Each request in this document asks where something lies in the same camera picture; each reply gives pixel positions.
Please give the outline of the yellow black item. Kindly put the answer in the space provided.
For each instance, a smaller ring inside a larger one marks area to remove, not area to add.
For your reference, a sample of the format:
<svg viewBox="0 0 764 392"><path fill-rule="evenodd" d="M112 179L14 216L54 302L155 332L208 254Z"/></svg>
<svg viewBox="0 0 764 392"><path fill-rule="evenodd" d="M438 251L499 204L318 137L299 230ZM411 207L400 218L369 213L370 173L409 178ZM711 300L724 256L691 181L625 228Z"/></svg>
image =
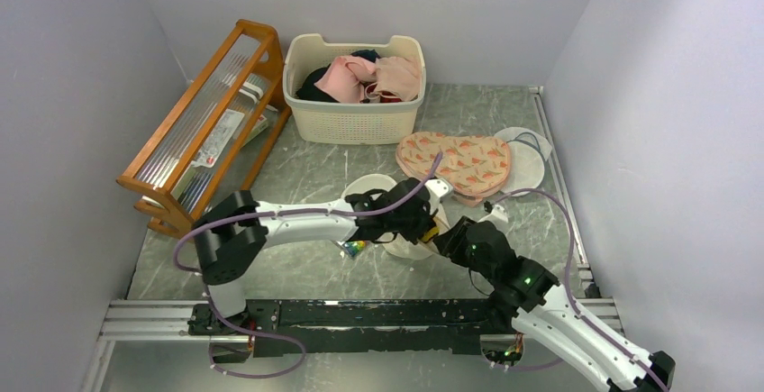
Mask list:
<svg viewBox="0 0 764 392"><path fill-rule="evenodd" d="M420 238L419 241L422 243L429 243L433 238L438 236L440 233L440 230L437 226L433 226L429 230L427 230Z"/></svg>

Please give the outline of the beige mesh laundry bag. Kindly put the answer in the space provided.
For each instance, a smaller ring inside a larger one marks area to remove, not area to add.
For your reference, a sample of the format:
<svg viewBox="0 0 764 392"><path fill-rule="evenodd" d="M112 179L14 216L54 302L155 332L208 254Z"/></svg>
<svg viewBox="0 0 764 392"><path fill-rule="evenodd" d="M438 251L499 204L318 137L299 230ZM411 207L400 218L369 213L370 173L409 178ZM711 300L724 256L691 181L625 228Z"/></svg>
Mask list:
<svg viewBox="0 0 764 392"><path fill-rule="evenodd" d="M392 205L405 196L408 191L416 188L418 184L417 178L408 178L397 182L387 175L369 174L350 183L343 190L342 197L362 198L365 207L376 210ZM441 203L431 202L431 205L437 208L434 218L440 230L439 235L443 234L450 229L445 209ZM418 242L413 244L400 237L391 241L391 233L386 234L387 242L384 242L382 236L383 233L375 239L368 237L367 240L383 245L389 254L398 258L423 260L437 252L437 248L432 242L433 239L429 243Z"/></svg>

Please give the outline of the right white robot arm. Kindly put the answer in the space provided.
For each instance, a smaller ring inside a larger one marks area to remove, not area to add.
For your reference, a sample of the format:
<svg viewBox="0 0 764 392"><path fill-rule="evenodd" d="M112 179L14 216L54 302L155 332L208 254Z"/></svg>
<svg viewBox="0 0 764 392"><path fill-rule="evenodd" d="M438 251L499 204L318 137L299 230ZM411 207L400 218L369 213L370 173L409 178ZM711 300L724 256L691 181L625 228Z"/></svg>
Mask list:
<svg viewBox="0 0 764 392"><path fill-rule="evenodd" d="M432 241L440 255L492 286L486 319L494 331L513 329L542 344L597 391L670 390L672 357L617 333L539 262L517 255L493 223L462 218Z"/></svg>

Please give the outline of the pink bra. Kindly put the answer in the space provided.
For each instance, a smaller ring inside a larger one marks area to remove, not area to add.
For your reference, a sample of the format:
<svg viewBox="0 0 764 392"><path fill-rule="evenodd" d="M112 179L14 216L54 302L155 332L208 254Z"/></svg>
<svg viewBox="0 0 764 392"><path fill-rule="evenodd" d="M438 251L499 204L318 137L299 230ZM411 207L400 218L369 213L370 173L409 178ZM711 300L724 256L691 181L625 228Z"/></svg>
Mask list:
<svg viewBox="0 0 764 392"><path fill-rule="evenodd" d="M372 96L399 96L402 102L414 101L422 85L421 70L411 60L402 57L380 58L376 62L377 81L365 87L365 102Z"/></svg>

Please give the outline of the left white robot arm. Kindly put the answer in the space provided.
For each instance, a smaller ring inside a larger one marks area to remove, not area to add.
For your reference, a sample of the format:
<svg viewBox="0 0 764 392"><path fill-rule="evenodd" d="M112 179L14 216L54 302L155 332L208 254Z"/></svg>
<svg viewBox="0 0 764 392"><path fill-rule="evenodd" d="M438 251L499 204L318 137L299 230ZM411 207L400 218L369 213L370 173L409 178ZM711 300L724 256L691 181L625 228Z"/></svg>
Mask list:
<svg viewBox="0 0 764 392"><path fill-rule="evenodd" d="M214 323L228 334L248 325L250 309L239 280L261 251L292 242L418 242L435 230L434 216L450 192L439 179L409 178L388 190L371 188L312 205L257 201L244 191L230 195L190 232L215 306Z"/></svg>

